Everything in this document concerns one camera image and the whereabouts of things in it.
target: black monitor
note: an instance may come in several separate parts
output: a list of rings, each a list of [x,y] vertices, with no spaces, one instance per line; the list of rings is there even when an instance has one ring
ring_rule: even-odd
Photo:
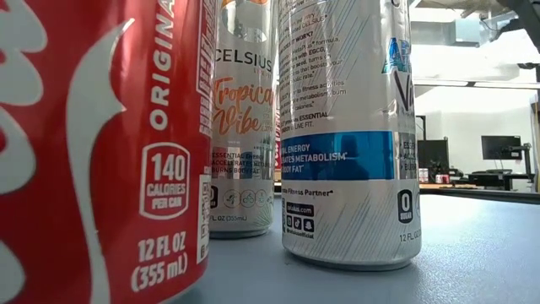
[[[485,160],[521,160],[521,151],[510,147],[520,147],[519,136],[482,136],[482,156]]]
[[[418,141],[418,168],[432,168],[439,166],[443,170],[450,168],[448,158],[448,140],[419,140]]]

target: red can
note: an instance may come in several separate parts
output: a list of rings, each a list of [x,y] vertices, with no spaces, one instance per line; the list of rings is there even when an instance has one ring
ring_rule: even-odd
[[[155,303],[207,267],[214,0],[0,0],[0,302]]]

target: desk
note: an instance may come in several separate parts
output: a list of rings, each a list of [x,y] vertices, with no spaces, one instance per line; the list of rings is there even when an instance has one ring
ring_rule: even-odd
[[[502,187],[505,191],[512,190],[512,180],[529,179],[527,174],[471,173],[469,182],[478,186]]]
[[[210,243],[186,304],[540,303],[540,206],[422,195],[423,248],[404,269],[318,268],[281,245],[281,203],[265,236]]]
[[[441,189],[441,188],[453,188],[453,189],[478,189],[475,185],[468,184],[420,184],[420,189]]]

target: table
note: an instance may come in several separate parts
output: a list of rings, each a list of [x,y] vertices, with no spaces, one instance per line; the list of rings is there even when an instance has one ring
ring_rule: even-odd
[[[478,189],[475,185],[469,184],[420,184],[420,189],[442,189],[442,188],[453,188],[453,189]]]
[[[211,241],[209,268],[178,303],[540,303],[540,206],[421,197],[422,252],[404,269],[355,273],[281,246],[281,204],[265,236]]]
[[[505,191],[512,190],[512,180],[515,179],[530,179],[533,180],[532,176],[522,173],[471,173],[468,175],[469,181],[477,184],[479,186],[486,187],[502,187]]]

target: silver can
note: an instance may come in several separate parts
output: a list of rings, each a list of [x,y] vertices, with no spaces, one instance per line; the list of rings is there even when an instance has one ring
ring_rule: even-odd
[[[398,269],[421,248],[406,1],[281,0],[283,245]]]
[[[210,236],[264,234],[273,222],[274,0],[218,1]]]

